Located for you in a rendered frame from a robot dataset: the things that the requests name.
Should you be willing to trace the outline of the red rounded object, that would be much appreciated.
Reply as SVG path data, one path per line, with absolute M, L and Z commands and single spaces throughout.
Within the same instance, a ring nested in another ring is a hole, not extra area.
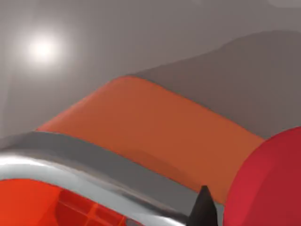
M 223 226 L 301 226 L 301 126 L 265 140 L 243 162 Z

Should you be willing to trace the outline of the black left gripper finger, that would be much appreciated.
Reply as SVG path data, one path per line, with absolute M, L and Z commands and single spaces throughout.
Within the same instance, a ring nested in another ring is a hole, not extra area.
M 218 226 L 216 206 L 207 186 L 201 187 L 187 226 Z

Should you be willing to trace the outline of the orange and silver stapler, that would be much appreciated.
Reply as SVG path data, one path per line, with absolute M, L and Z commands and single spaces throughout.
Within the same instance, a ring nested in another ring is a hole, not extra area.
M 0 226 L 187 226 L 202 186 L 223 226 L 262 138 L 153 82 L 114 79 L 0 140 Z

